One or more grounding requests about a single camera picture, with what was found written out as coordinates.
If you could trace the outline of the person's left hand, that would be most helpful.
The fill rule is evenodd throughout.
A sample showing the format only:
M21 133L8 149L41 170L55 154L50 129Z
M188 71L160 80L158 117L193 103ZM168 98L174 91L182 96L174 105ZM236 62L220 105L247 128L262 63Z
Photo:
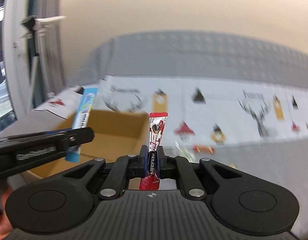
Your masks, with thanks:
M13 231L13 227L11 226L5 211L6 201L12 192L13 190L11 188L7 188L0 198L0 239L5 239Z

